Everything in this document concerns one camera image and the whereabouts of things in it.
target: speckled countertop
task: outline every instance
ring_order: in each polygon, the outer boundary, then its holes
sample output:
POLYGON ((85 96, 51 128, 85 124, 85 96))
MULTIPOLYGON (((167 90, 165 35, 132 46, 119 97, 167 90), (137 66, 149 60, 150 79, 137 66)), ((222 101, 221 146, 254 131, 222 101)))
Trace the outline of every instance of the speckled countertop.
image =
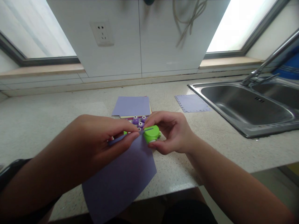
MULTIPOLYGON (((187 84, 229 79, 236 77, 9 98, 0 103, 0 163, 8 165, 35 156, 80 114, 110 116, 118 96, 149 96, 153 111, 182 112, 174 95, 194 94, 187 84)), ((299 130, 256 141, 241 136, 214 110, 185 116, 198 136, 250 173, 299 161, 299 130)), ((154 159, 157 174, 137 200, 200 185, 185 155, 174 152, 164 156, 155 151, 154 159)), ((51 220, 86 212, 78 186, 57 202, 51 220)))

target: electrical socket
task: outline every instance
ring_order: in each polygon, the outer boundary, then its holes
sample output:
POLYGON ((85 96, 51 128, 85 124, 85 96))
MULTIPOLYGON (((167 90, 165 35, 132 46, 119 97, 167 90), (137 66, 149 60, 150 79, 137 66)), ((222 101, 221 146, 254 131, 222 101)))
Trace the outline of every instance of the electrical socket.
POLYGON ((109 20, 90 22, 90 27, 99 47, 114 45, 109 20))

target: sink basin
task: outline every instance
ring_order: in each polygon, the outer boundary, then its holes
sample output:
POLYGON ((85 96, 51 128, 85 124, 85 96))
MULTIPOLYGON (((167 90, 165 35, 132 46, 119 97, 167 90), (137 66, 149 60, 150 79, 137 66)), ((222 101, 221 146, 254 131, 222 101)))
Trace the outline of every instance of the sink basin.
POLYGON ((252 88, 278 102, 299 110, 299 90, 276 83, 255 85, 252 88))
POLYGON ((282 106, 237 86, 210 86, 202 94, 228 116, 246 124, 272 124, 293 115, 282 106))
POLYGON ((246 138, 299 129, 297 89, 281 83, 252 89, 241 81, 188 86, 246 138))

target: window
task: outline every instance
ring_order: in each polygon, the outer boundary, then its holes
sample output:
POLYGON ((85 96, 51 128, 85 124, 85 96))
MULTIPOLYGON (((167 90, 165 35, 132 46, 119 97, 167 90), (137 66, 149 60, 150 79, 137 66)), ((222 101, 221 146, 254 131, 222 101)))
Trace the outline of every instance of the window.
POLYGON ((205 59, 244 56, 289 0, 231 0, 205 59))
POLYGON ((20 66, 80 63, 46 0, 1 0, 0 46, 20 66))

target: purple paper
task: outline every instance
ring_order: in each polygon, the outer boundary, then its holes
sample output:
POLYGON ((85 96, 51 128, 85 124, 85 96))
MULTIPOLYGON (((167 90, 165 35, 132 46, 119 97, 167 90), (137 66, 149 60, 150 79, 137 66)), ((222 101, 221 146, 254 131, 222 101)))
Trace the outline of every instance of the purple paper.
POLYGON ((152 150, 147 147, 143 135, 140 135, 126 152, 82 184, 93 223, 105 223, 121 213, 139 196, 156 173, 152 150))
POLYGON ((196 94, 174 96, 185 113, 211 111, 208 104, 196 94))
POLYGON ((150 115, 150 100, 147 96, 119 96, 112 116, 150 115))

